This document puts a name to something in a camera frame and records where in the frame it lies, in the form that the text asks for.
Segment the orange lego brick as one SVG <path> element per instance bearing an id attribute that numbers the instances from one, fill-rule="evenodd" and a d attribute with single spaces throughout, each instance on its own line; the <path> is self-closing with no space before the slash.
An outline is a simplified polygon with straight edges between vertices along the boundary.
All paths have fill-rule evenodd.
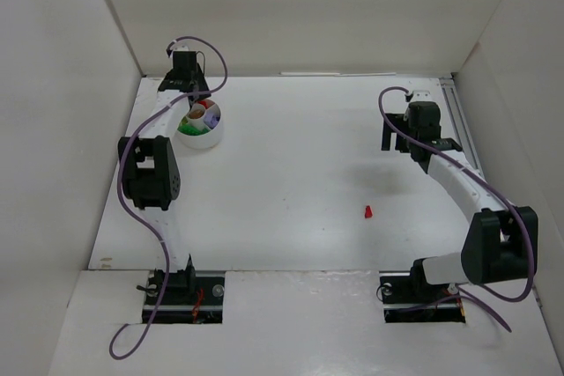
<path id="1" fill-rule="evenodd" d="M 193 109 L 188 113 L 188 118 L 190 120 L 198 120 L 200 118 L 202 118 L 205 114 L 205 110 L 204 109 Z"/>

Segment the purple lego assembly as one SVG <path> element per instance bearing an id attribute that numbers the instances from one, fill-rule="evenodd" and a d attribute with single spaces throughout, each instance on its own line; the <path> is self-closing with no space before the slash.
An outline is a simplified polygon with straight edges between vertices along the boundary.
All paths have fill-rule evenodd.
<path id="1" fill-rule="evenodd" d="M 204 124 L 209 129 L 214 129 L 220 122 L 220 116 L 218 114 L 207 112 L 204 115 Z"/>

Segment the dark green lego plate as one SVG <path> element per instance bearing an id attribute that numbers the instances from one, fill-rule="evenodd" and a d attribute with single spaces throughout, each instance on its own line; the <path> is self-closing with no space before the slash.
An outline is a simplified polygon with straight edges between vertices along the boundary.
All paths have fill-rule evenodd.
<path id="1" fill-rule="evenodd" d="M 207 128 L 198 129 L 191 125 L 179 126 L 177 130 L 185 136 L 201 136 L 209 132 Z"/>

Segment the red lego brick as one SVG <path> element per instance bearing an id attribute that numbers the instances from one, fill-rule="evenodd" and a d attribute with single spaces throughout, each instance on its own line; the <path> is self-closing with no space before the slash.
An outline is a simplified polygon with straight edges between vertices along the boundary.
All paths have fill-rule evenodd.
<path id="1" fill-rule="evenodd" d="M 198 104 L 203 106 L 206 110 L 211 109 L 211 110 L 216 110 L 219 107 L 217 106 L 217 104 L 211 100 L 201 100 L 198 101 Z"/>

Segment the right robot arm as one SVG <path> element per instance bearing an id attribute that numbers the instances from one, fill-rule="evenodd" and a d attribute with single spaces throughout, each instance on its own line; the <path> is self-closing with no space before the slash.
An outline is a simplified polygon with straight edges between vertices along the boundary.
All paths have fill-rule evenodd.
<path id="1" fill-rule="evenodd" d="M 383 116 L 382 149 L 410 155 L 451 197 L 469 223 L 460 252 L 415 262 L 427 284 L 490 284 L 531 278 L 538 266 L 538 216 L 493 192 L 462 147 L 442 137 L 441 111 L 415 101 Z"/>

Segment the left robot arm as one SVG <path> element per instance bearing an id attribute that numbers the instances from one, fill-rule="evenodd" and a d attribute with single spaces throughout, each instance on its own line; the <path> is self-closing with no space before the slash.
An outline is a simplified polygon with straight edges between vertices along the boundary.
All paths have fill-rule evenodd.
<path id="1" fill-rule="evenodd" d="M 163 249 L 165 263 L 155 269 L 157 286 L 167 283 L 176 290 L 195 290 L 195 270 L 182 241 L 174 211 L 181 190 L 180 171 L 172 138 L 200 91 L 207 89 L 197 52 L 180 48 L 169 54 L 172 69 L 157 91 L 151 114 L 132 136 L 118 143 L 120 201 L 129 199 L 133 215 Z"/>

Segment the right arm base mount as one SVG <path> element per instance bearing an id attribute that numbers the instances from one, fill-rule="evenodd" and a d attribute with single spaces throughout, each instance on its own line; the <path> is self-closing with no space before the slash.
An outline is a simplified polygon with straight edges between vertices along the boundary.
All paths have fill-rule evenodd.
<path id="1" fill-rule="evenodd" d="M 386 323 L 466 323 L 462 300 L 452 284 L 430 284 L 416 260 L 409 270 L 379 273 L 377 298 Z"/>

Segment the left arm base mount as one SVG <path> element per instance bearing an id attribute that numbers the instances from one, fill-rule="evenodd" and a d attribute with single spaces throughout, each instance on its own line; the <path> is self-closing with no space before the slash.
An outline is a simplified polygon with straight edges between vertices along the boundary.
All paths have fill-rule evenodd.
<path id="1" fill-rule="evenodd" d="M 172 273 L 154 324 L 220 324 L 223 319 L 226 273 Z"/>

